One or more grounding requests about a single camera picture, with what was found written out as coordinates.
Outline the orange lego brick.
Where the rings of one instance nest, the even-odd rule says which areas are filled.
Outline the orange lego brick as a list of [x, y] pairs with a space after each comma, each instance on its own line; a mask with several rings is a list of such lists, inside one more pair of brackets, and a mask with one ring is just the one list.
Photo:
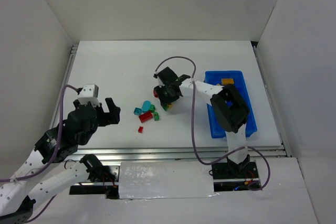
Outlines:
[[234, 84], [234, 79], [233, 78], [221, 79], [221, 85], [222, 86], [226, 86], [226, 85], [229, 85], [229, 84]]

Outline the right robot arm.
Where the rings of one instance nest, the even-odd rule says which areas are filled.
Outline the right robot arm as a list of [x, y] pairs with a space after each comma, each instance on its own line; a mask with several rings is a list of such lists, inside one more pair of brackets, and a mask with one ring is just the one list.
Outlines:
[[[250, 162], [247, 150], [246, 125], [250, 109], [244, 98], [233, 84], [215, 86], [196, 81], [192, 76], [178, 76], [169, 67], [154, 74], [159, 85], [154, 88], [160, 104], [167, 109], [170, 104], [182, 97], [192, 98], [191, 139], [194, 154], [203, 165], [215, 165], [226, 160], [232, 174], [244, 173]], [[228, 153], [212, 162], [201, 159], [195, 143], [195, 101], [201, 98], [214, 111], [215, 119], [225, 131]]]

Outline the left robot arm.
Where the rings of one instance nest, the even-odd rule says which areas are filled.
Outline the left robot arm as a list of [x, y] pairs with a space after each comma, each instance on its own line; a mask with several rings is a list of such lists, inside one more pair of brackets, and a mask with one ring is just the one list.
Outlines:
[[85, 145], [99, 127], [118, 124], [121, 109], [111, 98], [102, 105], [74, 101], [75, 109], [57, 127], [48, 130], [9, 182], [1, 184], [1, 223], [27, 223], [42, 203], [73, 184], [115, 182], [115, 172], [104, 166], [94, 154], [86, 154], [72, 166], [46, 179], [45, 176], [68, 156]]

